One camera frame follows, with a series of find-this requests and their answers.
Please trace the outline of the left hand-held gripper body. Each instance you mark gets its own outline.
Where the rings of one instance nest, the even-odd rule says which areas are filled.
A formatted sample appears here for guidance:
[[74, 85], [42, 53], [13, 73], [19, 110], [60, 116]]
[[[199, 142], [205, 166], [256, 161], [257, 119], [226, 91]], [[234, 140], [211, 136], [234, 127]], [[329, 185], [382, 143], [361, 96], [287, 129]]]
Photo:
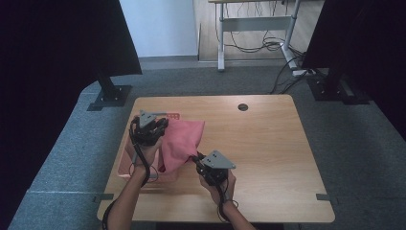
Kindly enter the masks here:
[[133, 145], [153, 146], [162, 136], [156, 135], [159, 113], [140, 111], [130, 123], [129, 136]]

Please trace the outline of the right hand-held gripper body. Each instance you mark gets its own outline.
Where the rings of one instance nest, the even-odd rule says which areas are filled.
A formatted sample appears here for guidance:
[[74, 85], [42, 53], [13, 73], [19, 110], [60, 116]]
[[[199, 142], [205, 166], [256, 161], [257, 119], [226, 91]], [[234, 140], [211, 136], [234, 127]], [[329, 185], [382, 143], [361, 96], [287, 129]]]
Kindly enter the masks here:
[[234, 169], [236, 164], [224, 156], [220, 151], [213, 150], [200, 160], [203, 169], [197, 173], [203, 176], [210, 186], [220, 185], [228, 178], [228, 170]]

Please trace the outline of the pink cloth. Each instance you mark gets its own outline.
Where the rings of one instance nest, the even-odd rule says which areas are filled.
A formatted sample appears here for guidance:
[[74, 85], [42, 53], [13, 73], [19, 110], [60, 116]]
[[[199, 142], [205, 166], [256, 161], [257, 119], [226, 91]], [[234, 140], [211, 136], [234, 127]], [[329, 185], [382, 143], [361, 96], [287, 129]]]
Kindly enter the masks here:
[[205, 122], [169, 119], [160, 148], [159, 173], [172, 173], [197, 155]]

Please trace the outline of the pink plastic basket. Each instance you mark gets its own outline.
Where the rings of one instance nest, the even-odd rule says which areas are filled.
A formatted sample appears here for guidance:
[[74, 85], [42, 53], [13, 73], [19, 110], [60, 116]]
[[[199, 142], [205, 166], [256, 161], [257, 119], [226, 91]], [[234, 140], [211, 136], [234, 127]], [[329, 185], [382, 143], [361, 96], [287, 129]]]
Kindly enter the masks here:
[[[180, 119], [180, 114], [179, 113], [167, 113], [167, 112], [156, 112], [159, 113], [158, 119], [160, 118], [167, 118], [169, 119]], [[127, 143], [127, 141], [130, 140], [129, 136], [129, 130], [128, 130], [128, 136], [125, 137], [124, 141], [124, 148]], [[132, 175], [132, 172], [128, 170], [128, 168], [131, 166], [132, 163], [136, 161], [135, 158], [130, 158], [129, 154], [125, 149], [121, 151], [121, 158], [120, 158], [120, 163], [119, 167], [117, 169], [117, 174], [119, 177], [124, 178], [128, 180], [130, 176]], [[163, 173], [163, 172], [158, 172], [158, 163], [160, 162], [160, 149], [156, 152], [155, 155], [155, 160], [153, 164], [151, 165], [150, 169], [148, 170], [150, 172], [148, 183], [151, 182], [173, 182], [177, 178], [177, 171], [175, 172], [170, 172], [170, 173]]]

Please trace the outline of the person's right hand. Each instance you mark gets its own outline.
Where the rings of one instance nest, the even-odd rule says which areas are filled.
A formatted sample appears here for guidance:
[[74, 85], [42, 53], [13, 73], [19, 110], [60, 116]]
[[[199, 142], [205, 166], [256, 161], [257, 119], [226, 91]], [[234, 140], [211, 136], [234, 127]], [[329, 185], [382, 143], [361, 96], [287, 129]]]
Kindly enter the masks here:
[[210, 186], [203, 176], [199, 176], [200, 184], [209, 191], [212, 200], [216, 205], [234, 200], [236, 177], [228, 171], [228, 178], [219, 186]]

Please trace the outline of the person's left hand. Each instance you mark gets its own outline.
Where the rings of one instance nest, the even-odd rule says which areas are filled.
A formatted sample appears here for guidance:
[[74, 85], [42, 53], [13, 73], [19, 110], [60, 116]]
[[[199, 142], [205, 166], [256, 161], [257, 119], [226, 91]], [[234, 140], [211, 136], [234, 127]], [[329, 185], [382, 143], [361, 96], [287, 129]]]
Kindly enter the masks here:
[[161, 148], [163, 143], [163, 138], [160, 137], [157, 142], [153, 146], [140, 146], [141, 154], [144, 156], [147, 162], [147, 167], [145, 167], [143, 161], [141, 158], [138, 156], [136, 150], [134, 149], [132, 143], [130, 140], [127, 141], [125, 145], [125, 150], [129, 154], [130, 158], [135, 158], [136, 161], [131, 164], [131, 166], [128, 168], [128, 170], [133, 173], [137, 172], [140, 170], [146, 171], [147, 169], [150, 168], [150, 166], [153, 164], [155, 160], [155, 155], [156, 152], [158, 151], [159, 148]]

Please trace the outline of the black metal stand base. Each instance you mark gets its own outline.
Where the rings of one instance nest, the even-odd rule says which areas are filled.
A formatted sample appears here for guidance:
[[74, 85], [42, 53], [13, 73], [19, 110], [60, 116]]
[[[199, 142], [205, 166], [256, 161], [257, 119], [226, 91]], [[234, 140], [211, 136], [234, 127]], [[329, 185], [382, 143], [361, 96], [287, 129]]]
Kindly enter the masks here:
[[316, 101], [342, 102], [343, 104], [369, 104], [371, 97], [346, 74], [339, 77], [334, 71], [326, 74], [317, 71], [307, 84]]
[[88, 111], [101, 111], [105, 107], [122, 107], [131, 91], [131, 85], [115, 85], [100, 69], [96, 70], [97, 81], [101, 91], [97, 99], [90, 103]]

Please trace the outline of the black curtain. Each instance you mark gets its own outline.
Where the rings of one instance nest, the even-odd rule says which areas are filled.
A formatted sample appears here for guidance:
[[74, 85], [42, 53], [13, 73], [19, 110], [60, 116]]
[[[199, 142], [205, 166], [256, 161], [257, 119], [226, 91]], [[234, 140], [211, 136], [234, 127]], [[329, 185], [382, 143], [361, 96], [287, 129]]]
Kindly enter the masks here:
[[140, 71], [120, 0], [0, 0], [0, 230], [81, 91]]
[[346, 74], [406, 140], [406, 0], [326, 0], [303, 68]]

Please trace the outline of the white power strip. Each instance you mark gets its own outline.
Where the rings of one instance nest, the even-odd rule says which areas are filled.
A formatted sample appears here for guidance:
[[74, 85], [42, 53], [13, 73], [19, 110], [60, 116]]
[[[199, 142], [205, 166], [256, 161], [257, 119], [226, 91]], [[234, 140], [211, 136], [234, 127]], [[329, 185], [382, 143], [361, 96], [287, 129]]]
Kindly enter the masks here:
[[316, 71], [313, 69], [302, 69], [302, 70], [294, 70], [292, 72], [292, 76], [295, 78], [298, 77], [305, 77], [305, 76], [313, 76], [316, 74]]

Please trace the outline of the grey desk frame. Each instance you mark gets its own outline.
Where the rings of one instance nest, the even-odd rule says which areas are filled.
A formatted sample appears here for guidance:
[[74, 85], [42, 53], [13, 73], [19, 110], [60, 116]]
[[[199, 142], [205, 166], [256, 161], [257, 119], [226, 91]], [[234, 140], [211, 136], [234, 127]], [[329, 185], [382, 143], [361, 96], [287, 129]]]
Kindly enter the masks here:
[[227, 4], [239, 3], [260, 3], [265, 1], [278, 2], [286, 0], [208, 0], [209, 3], [219, 6], [218, 17], [218, 48], [217, 48], [217, 70], [225, 70], [225, 43], [224, 34], [233, 32], [276, 32], [284, 31], [285, 39], [280, 43], [282, 54], [287, 65], [292, 71], [298, 71], [299, 67], [295, 62], [294, 54], [290, 50], [290, 41], [298, 18], [299, 8], [302, 0], [294, 0], [293, 12], [290, 15], [281, 16], [255, 16], [255, 17], [228, 17], [225, 13]]

